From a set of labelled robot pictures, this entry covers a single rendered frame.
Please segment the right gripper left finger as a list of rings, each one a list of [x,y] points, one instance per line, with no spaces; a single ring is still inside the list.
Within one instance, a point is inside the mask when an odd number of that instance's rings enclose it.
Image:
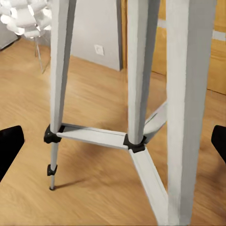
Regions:
[[[0,130],[0,181],[24,144],[20,125]]]

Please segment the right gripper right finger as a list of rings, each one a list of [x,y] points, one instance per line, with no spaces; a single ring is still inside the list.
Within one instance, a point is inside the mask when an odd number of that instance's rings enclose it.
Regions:
[[[216,125],[213,129],[211,142],[226,163],[226,127]]]

